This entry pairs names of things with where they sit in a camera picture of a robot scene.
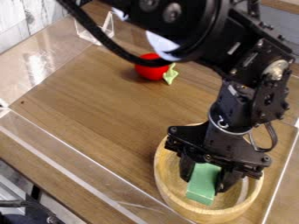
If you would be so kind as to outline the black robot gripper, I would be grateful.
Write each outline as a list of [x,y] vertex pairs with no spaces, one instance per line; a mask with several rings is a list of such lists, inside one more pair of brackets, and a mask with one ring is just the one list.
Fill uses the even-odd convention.
[[271,158],[258,152],[243,136],[222,132],[211,122],[191,126],[171,126],[164,148],[180,157],[180,178],[188,182],[196,163],[222,168],[216,178],[216,193],[224,193],[243,178],[262,177]]

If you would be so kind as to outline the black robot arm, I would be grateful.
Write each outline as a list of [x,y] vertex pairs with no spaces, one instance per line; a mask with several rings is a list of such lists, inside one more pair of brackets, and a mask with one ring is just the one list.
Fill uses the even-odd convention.
[[292,50],[260,19],[258,0],[100,0],[148,34],[172,41],[159,49],[168,61],[194,61],[222,78],[207,122],[168,129],[166,149],[180,158],[180,176],[198,163],[219,166],[215,188],[224,193],[244,177],[258,179],[271,165],[251,130],[270,128],[290,109],[286,97]]

